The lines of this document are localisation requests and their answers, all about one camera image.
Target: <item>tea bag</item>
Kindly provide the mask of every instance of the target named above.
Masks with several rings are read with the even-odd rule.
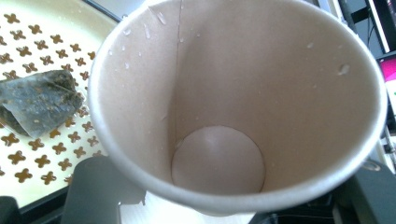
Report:
[[[33,138],[63,124],[81,105],[66,70],[0,81],[0,119],[15,132]]]

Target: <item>used tea bag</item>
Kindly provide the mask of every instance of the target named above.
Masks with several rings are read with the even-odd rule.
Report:
[[[0,81],[0,119],[33,138],[63,124],[81,105],[73,77],[65,70]]]

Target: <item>empty paper cup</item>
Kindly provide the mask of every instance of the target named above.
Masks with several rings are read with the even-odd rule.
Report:
[[[92,120],[109,157],[159,196],[274,211],[349,178],[383,128],[375,60],[301,1],[142,6],[97,53]]]

